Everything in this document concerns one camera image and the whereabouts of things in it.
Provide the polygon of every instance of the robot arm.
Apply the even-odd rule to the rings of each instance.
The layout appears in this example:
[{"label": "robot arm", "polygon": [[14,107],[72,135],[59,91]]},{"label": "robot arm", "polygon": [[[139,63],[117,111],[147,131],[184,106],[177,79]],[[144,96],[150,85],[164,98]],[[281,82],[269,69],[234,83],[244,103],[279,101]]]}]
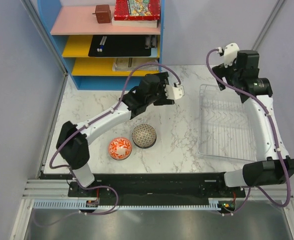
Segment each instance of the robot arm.
[{"label": "robot arm", "polygon": [[[170,86],[168,73],[146,75],[139,86],[131,89],[122,98],[122,102],[117,109],[117,104],[102,112],[101,114],[77,124],[70,121],[64,123],[58,138],[56,148],[59,148],[65,140],[81,127],[86,126],[72,138],[60,151],[61,156],[67,161],[76,175],[79,182],[84,186],[89,186],[94,181],[89,165],[89,145],[100,135],[124,123],[146,111],[147,106],[173,105],[174,100],[180,99],[184,95],[183,86],[175,84]],[[93,119],[99,119],[89,125]]]},{"label": "robot arm", "polygon": [[[272,89],[267,78],[259,78],[259,54],[253,50],[239,50],[236,43],[231,43],[222,49],[218,48],[224,63],[212,68],[220,78],[225,78],[233,87],[250,93],[266,106],[275,125],[281,156],[286,164],[289,176],[294,174],[294,159],[281,139],[277,121],[274,115]],[[225,86],[219,81],[220,90]],[[252,98],[239,93],[241,102],[249,116],[257,146],[257,161],[244,165],[243,169],[225,173],[228,187],[263,186],[285,183],[284,171],[278,157],[278,150],[273,136],[273,130],[264,110]]]}]

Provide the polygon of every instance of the brown box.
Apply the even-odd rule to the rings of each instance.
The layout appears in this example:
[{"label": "brown box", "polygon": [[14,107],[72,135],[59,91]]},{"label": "brown box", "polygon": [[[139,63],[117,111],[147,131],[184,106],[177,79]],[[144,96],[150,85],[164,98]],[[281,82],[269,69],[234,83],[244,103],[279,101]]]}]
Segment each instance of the brown box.
[{"label": "brown box", "polygon": [[97,5],[94,14],[99,24],[108,24],[111,22],[111,11],[108,4]]}]

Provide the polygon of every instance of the shelving unit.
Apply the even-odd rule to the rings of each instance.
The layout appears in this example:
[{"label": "shelving unit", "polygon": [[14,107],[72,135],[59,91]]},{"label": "shelving unit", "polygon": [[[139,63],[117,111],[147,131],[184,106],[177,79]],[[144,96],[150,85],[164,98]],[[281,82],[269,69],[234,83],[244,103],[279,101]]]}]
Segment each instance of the shelving unit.
[{"label": "shelving unit", "polygon": [[[79,90],[121,90],[130,73],[112,71],[112,57],[88,56],[95,35],[158,35],[158,45],[151,49],[148,58],[159,58],[161,62],[164,0],[161,6],[161,20],[157,28],[125,27],[113,26],[112,23],[98,24],[92,14],[95,6],[62,6],[59,0],[38,0],[40,19]],[[110,9],[113,15],[114,6]],[[159,71],[135,72],[127,89],[138,85],[146,74]]]}]

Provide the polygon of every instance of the white marble tabletop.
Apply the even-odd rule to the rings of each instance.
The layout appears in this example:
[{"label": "white marble tabletop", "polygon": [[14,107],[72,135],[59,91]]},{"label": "white marble tabletop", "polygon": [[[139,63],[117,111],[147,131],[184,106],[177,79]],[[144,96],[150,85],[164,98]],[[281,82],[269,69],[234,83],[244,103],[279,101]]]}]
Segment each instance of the white marble tabletop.
[{"label": "white marble tabletop", "polygon": [[[171,66],[181,78],[185,96],[175,105],[149,106],[147,111],[131,121],[120,124],[101,135],[90,145],[88,162],[93,173],[204,173],[224,172],[239,169],[243,163],[221,159],[203,159],[198,156],[199,135],[199,89],[201,84],[216,84],[204,65]],[[176,82],[170,74],[169,80]],[[49,160],[55,152],[55,145],[66,121],[76,124],[92,118],[111,107],[120,96],[120,91],[77,90],[71,78],[59,110],[47,162],[45,174],[69,173],[66,168],[50,169]],[[135,126],[146,123],[157,132],[157,141],[148,149],[133,145],[129,158],[117,161],[112,159],[107,147],[116,137],[131,140]],[[66,164],[60,155],[54,165]]]}]

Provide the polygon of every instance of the wire rack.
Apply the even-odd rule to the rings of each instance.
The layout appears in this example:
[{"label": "wire rack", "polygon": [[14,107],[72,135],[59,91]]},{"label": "wire rack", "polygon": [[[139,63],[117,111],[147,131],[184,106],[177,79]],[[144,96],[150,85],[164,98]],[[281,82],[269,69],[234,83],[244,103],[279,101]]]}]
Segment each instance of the wire rack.
[{"label": "wire rack", "polygon": [[200,157],[256,161],[253,131],[240,97],[216,85],[200,86]]}]

